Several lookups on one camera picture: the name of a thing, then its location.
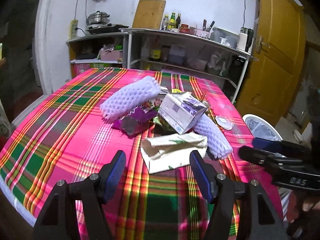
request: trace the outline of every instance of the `pink basket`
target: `pink basket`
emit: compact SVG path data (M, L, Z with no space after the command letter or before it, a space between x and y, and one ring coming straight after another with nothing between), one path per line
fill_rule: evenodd
M122 61L122 51L123 50L111 50L101 51L101 60L104 61Z

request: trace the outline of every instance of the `power strip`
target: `power strip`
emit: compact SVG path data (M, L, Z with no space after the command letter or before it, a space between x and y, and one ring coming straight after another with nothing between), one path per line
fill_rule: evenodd
M78 20L72 20L70 22L69 39L77 37L77 31L75 29L78 28L78 23Z

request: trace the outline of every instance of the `blue gripper pad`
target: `blue gripper pad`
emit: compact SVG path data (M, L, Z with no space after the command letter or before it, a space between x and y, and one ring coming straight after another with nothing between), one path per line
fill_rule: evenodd
M116 192L116 188L125 168L125 162L126 156L124 151L118 150L111 163L105 164L101 168L99 175L101 176L100 190L103 193L103 204L112 199Z
M218 195L218 186L215 176L217 175L214 167L205 163L197 150L190 153L190 166L198 183L202 197L213 204Z
M282 153L282 147L278 141L269 141L262 138L254 138L252 141L254 148L272 153Z

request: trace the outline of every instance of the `white cardboard box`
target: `white cardboard box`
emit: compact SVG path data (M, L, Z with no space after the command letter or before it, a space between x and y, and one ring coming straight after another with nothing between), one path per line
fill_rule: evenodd
M163 117L178 134L189 131L207 111L207 107L189 92L167 94L158 114Z

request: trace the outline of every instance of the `stainless steel pot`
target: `stainless steel pot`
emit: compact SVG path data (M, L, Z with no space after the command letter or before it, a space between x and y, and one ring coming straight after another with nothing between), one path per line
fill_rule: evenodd
M107 24L109 22L108 18L110 15L108 15L105 12L97 11L95 13L92 13L87 18L87 25L91 24Z

